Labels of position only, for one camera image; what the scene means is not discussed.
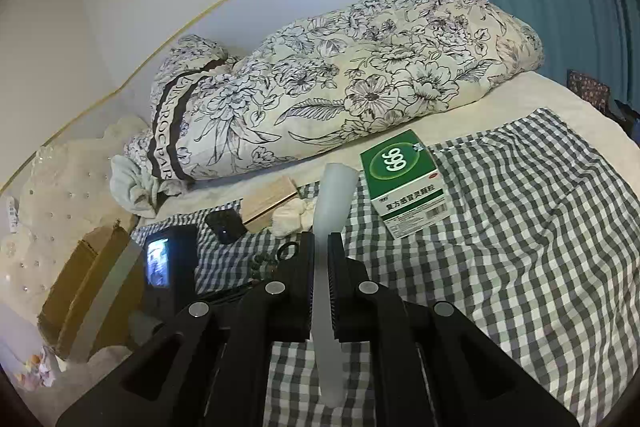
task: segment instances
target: barcode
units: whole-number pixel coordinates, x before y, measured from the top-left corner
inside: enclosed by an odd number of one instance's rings
[[[444,212],[445,210],[447,210],[447,203],[443,203],[439,206],[436,206],[436,208],[432,208],[431,210],[427,210],[426,214],[427,214],[427,219],[431,219],[431,217],[436,217],[439,213]]]

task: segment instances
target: wooden block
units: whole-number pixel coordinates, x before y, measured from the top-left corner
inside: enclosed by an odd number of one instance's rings
[[[245,197],[240,205],[242,223],[250,233],[258,233],[271,224],[273,211],[292,198],[298,197],[298,189],[286,176],[261,187]]]

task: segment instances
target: checkered bed sheet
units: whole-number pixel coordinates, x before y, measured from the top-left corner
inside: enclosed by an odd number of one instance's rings
[[[455,304],[581,425],[596,425],[638,368],[638,198],[545,108],[430,150],[452,215],[394,240],[361,177],[343,231],[347,255],[405,300]],[[301,196],[315,196],[318,188],[306,185]],[[229,207],[239,201],[219,208]],[[204,224],[210,211],[134,233],[142,244],[149,233],[196,223],[199,293],[248,281],[251,257],[287,240],[263,231],[218,245]],[[329,409],[319,400],[312,342],[274,344],[264,425],[374,425],[369,345],[343,344],[343,351],[347,399]]]

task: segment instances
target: translucent plastic tube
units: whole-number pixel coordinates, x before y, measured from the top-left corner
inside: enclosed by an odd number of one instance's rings
[[[316,352],[320,400],[327,407],[338,407],[346,397],[343,354],[334,339],[331,322],[331,301],[327,272],[327,236],[341,232],[349,216],[353,193],[358,184],[358,172],[341,163],[329,163],[320,181],[320,191],[314,213],[316,260],[314,295],[311,315],[311,336]]]

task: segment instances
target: cardboard box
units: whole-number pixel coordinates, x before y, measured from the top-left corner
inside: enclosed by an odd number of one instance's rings
[[[442,175],[412,130],[367,149],[360,159],[371,203],[394,238],[449,216]]]

